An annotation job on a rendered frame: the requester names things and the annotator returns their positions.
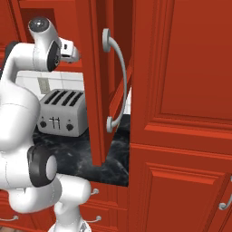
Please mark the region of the red base cabinet door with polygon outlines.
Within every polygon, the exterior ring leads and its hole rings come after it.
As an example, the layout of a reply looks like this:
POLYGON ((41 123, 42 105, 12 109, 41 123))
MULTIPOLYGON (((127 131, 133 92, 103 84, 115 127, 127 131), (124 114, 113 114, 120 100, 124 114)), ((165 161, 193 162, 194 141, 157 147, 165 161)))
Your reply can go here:
POLYGON ((220 200, 220 203, 228 204, 228 207, 224 210, 217 208, 208 232, 232 232, 232 201, 229 202, 231 195, 232 181, 230 180, 220 200))

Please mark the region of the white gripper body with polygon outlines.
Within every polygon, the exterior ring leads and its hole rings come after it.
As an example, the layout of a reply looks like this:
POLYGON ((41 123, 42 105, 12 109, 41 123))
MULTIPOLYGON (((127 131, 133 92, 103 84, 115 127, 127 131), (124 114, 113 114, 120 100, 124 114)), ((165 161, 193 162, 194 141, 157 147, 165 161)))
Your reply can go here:
POLYGON ((68 55, 67 61, 69 63, 77 63, 81 59, 80 52, 74 45, 68 46, 67 55, 68 55))

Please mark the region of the red open cabinet door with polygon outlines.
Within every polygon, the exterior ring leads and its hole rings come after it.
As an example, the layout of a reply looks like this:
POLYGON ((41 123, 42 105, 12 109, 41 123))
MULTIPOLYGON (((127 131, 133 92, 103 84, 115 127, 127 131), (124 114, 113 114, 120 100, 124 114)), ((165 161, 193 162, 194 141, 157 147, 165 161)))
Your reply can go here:
POLYGON ((123 94, 131 87, 133 0, 76 0, 76 12, 92 163, 100 166, 114 136, 106 129, 107 118, 118 117, 123 94), (103 51, 105 28, 122 51, 125 71, 114 50, 103 51))

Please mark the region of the grey wall outlet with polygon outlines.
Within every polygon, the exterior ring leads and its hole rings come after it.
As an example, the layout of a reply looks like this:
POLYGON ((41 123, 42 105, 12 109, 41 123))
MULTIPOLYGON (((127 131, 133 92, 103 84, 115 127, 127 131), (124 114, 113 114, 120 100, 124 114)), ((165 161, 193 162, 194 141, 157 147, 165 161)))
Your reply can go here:
POLYGON ((37 81, 41 94, 47 94, 50 91, 49 80, 47 78, 38 78, 37 81))

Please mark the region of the silver four-slot toaster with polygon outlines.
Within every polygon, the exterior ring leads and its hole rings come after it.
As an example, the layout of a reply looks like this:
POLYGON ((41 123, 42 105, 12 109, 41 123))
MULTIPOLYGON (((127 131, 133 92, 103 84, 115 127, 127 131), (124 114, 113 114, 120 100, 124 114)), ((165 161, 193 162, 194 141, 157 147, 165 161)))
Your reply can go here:
POLYGON ((79 137, 88 129, 87 109, 83 91, 54 89, 41 100, 37 122, 42 133, 79 137))

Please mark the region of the red wall cabinet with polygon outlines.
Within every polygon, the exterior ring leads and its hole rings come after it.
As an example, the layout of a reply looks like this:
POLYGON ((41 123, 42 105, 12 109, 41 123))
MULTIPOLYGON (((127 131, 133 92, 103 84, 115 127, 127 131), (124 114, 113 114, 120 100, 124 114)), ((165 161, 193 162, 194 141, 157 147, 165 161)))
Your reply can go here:
POLYGON ((0 0, 0 61, 43 72, 82 71, 67 61, 68 46, 80 51, 75 0, 0 0))

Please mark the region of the red tall cabinet panel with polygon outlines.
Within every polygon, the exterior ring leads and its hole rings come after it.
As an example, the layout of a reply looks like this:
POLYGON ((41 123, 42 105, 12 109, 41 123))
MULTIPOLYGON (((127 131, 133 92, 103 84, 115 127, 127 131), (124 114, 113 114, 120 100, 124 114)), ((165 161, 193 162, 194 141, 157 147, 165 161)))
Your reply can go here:
POLYGON ((232 0, 136 0, 133 143, 232 153, 232 0))

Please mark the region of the red drawer front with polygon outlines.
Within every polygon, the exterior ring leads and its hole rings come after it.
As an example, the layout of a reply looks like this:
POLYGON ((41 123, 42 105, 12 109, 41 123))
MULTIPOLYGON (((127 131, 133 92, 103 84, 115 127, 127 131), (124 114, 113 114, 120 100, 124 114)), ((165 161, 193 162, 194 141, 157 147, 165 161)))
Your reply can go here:
POLYGON ((101 221, 89 223, 92 232, 128 232, 128 210, 80 206, 85 221, 101 216, 101 221))
POLYGON ((128 188, 100 182, 91 182, 92 189, 98 189, 97 194, 91 195, 83 204, 84 207, 128 209, 128 188))

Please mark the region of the red tall cabinet door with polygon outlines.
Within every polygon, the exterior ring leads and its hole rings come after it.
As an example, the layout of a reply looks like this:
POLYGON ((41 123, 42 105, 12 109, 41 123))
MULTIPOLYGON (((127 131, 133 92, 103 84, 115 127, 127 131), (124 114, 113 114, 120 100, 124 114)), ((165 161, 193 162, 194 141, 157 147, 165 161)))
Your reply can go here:
POLYGON ((129 232, 219 232, 232 156, 130 145, 129 232))

